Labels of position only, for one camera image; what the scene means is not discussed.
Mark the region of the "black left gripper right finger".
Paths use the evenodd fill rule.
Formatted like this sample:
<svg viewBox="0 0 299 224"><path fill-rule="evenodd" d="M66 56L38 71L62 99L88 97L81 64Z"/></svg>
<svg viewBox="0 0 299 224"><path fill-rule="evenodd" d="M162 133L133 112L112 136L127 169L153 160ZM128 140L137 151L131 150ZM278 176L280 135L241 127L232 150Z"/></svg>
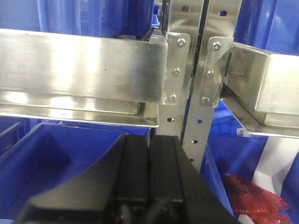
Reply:
<svg viewBox="0 0 299 224"><path fill-rule="evenodd" d="M176 136L156 135L149 147L151 195L168 199L168 214L182 224L236 224L193 167Z"/></svg>

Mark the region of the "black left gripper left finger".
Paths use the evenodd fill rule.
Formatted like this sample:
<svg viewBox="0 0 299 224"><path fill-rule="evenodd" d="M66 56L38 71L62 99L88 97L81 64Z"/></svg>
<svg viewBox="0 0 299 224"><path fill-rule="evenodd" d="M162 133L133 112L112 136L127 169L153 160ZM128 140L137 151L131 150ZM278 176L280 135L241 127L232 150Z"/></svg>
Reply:
<svg viewBox="0 0 299 224"><path fill-rule="evenodd" d="M32 196L17 224L131 224L148 209L148 144L122 135L87 170Z"/></svg>

